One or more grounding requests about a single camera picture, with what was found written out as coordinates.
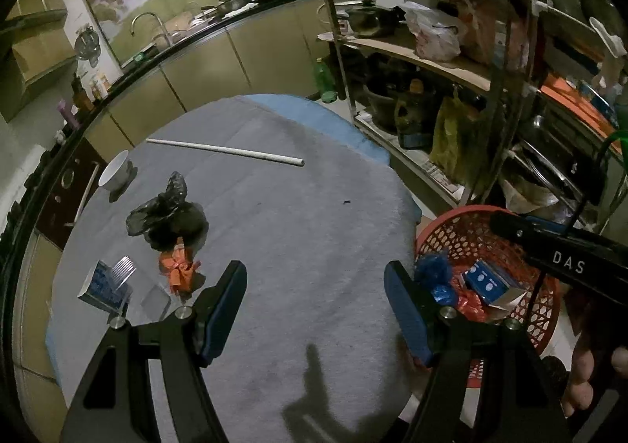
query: white rod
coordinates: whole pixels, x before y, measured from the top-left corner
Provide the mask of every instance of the white rod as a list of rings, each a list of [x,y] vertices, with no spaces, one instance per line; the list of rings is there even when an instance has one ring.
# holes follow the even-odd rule
[[[244,149],[232,149],[231,147],[219,147],[217,145],[195,144],[189,142],[176,142],[174,140],[157,140],[155,138],[147,138],[147,142],[152,144],[173,145],[175,147],[187,147],[188,149],[201,149],[202,151],[224,152],[225,154],[234,154],[236,156],[254,157],[255,159],[266,159],[267,161],[275,161],[276,163],[286,163],[295,167],[302,167],[305,161],[298,157],[279,156],[277,154],[269,154],[268,152],[245,151]]]

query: yellow plastic bag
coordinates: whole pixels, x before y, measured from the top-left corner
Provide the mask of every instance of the yellow plastic bag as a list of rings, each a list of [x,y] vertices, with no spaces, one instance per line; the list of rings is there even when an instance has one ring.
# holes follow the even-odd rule
[[[473,143],[476,137],[478,111],[458,97],[445,97],[436,116],[434,142],[429,159],[442,168],[450,181],[458,184],[473,182],[478,166]]]

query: table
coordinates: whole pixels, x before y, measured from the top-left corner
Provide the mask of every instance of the table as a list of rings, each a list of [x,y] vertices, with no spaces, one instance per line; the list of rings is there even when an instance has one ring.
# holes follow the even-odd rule
[[[128,255],[166,285],[158,253],[124,221],[177,170],[209,223],[196,253],[205,285],[230,260],[248,270],[225,351],[203,370],[230,441],[378,441],[409,398],[383,286],[388,261],[413,260],[415,205],[396,173],[246,97],[202,106],[152,137],[302,157],[305,166],[149,143],[131,151],[137,177],[115,202],[95,193],[53,282],[51,354],[68,405],[106,331],[107,314],[76,298],[87,271]],[[128,318],[147,322],[133,301]],[[159,431],[175,442],[159,367],[150,363]]]

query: red plastic basket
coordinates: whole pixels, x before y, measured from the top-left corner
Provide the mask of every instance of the red plastic basket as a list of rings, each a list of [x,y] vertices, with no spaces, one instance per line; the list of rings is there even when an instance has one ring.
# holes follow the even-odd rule
[[[492,205],[467,205],[439,216],[416,238],[415,255],[419,257],[448,249],[455,274],[467,271],[478,259],[503,267],[528,291],[510,315],[523,323],[539,270],[523,260],[523,250],[519,245],[491,232],[489,218],[495,211],[508,212]],[[539,354],[554,333],[559,311],[558,282],[546,276],[528,326],[528,336]],[[481,360],[472,361],[467,383],[469,388],[480,387],[482,365]]]

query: screw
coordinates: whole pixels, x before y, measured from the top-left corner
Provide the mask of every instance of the screw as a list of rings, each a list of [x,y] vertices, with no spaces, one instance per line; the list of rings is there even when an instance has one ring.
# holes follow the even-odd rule
[[[514,331],[521,328],[521,323],[518,320],[513,319],[512,317],[509,317],[508,319],[504,321],[504,326],[506,326],[509,330]]]
[[[175,317],[177,319],[187,319],[192,315],[192,308],[188,306],[179,307],[175,310]]]
[[[454,319],[456,317],[456,310],[451,307],[443,307],[440,309],[439,314],[443,319]]]
[[[116,315],[112,320],[109,321],[109,327],[114,330],[119,330],[125,324],[126,319],[121,315]]]

